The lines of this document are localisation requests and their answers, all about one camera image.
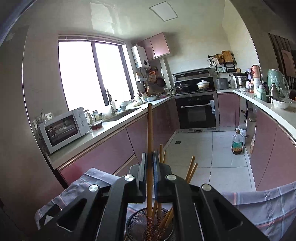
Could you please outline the chopstick later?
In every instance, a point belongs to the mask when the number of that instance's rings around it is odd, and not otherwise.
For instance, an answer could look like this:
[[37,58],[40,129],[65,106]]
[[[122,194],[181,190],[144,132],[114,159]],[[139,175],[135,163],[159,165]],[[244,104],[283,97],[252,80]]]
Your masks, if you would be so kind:
[[152,104],[147,115],[147,240],[152,238],[152,185],[153,185],[153,123]]

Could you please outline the chopstick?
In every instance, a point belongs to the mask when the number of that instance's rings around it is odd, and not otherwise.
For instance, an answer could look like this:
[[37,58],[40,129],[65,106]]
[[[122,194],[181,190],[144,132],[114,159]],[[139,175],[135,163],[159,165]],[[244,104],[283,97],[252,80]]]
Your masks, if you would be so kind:
[[[159,162],[161,163],[163,160],[163,145],[160,144],[159,146]],[[159,207],[158,202],[154,201],[154,206],[152,209],[152,217],[154,218],[156,215],[157,220],[161,220],[161,206]]]
[[[190,181],[192,180],[194,174],[195,174],[195,171],[197,169],[197,166],[198,164],[195,163],[190,169],[189,171],[187,172],[187,177],[186,177],[186,182],[189,184]],[[173,219],[174,217],[174,211],[173,211],[173,208],[170,209],[170,211],[168,212],[167,214],[167,219],[166,219],[166,222],[164,224],[164,228],[167,228],[171,222],[171,220]]]
[[[195,163],[195,156],[192,156],[191,158],[191,162],[190,162],[190,165],[189,165],[189,168],[187,170],[187,174],[186,174],[186,178],[185,178],[185,181],[189,184],[196,169],[197,169],[197,166],[198,164]],[[161,224],[159,225],[160,228],[164,228],[164,227],[167,227],[170,223],[170,221],[173,219],[173,208],[170,209],[170,211],[168,212],[168,214],[165,216],[165,218],[163,219],[163,221],[161,222]]]

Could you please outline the black built-in oven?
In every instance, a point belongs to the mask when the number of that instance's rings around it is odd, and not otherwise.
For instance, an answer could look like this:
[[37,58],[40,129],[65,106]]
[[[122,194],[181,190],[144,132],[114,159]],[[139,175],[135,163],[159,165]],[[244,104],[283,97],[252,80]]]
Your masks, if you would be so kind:
[[215,92],[175,97],[180,129],[184,132],[219,130],[218,98]]

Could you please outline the oil bottle on floor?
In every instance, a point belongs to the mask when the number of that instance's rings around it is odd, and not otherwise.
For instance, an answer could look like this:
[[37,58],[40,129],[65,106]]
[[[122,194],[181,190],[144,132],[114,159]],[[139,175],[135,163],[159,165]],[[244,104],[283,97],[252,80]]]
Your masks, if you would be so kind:
[[243,150],[243,136],[241,135],[239,129],[235,130],[235,134],[232,138],[231,150],[235,155],[241,154]]

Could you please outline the white microwave oven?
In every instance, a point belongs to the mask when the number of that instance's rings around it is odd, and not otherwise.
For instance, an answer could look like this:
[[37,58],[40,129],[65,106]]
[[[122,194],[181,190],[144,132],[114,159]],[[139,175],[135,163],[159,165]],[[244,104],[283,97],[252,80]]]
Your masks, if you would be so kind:
[[90,126],[83,107],[68,111],[39,124],[43,141],[50,154],[84,136]]

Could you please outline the black wok on stove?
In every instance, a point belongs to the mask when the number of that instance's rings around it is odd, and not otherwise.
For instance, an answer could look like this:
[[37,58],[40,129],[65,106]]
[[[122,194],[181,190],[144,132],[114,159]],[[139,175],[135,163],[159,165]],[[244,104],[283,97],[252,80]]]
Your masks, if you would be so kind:
[[176,93],[188,93],[190,92],[190,85],[186,83],[180,83],[179,85],[176,85]]

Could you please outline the grey plaid tablecloth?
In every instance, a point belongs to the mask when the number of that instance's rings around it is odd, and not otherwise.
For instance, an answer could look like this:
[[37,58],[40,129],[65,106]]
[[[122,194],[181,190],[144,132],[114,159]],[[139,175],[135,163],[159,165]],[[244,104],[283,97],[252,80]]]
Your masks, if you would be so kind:
[[[62,193],[36,211],[37,228],[41,228],[41,218],[53,205],[56,204],[63,209],[90,185],[108,186],[118,179],[118,176],[98,169],[89,169]],[[222,195],[269,240],[280,240],[295,219],[295,182],[265,191],[224,192]]]

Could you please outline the white ceramic pot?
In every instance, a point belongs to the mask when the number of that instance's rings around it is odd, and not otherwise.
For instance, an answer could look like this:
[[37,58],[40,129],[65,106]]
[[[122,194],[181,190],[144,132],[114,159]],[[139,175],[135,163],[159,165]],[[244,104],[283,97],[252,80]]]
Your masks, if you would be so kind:
[[196,85],[200,90],[208,90],[210,87],[210,82],[201,80],[200,82],[196,83]]

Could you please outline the white water heater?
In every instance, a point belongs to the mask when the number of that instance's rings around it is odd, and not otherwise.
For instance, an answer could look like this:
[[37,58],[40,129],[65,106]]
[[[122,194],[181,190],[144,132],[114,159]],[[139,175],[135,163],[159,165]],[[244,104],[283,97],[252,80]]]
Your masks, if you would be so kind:
[[135,61],[136,67],[139,68],[149,68],[148,58],[145,49],[139,45],[132,47],[132,53]]

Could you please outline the green fan cover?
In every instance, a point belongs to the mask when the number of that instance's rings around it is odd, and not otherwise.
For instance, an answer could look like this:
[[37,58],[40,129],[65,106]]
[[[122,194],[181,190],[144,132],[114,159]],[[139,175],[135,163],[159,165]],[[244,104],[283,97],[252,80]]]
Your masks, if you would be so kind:
[[269,69],[267,72],[267,82],[272,97],[289,97],[290,87],[285,76],[279,70]]

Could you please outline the pink wall cabinet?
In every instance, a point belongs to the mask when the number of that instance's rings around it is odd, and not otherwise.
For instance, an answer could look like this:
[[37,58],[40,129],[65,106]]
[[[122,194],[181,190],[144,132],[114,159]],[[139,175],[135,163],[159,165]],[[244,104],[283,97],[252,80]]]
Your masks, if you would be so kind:
[[148,60],[162,58],[171,53],[164,33],[159,33],[137,43],[145,49]]

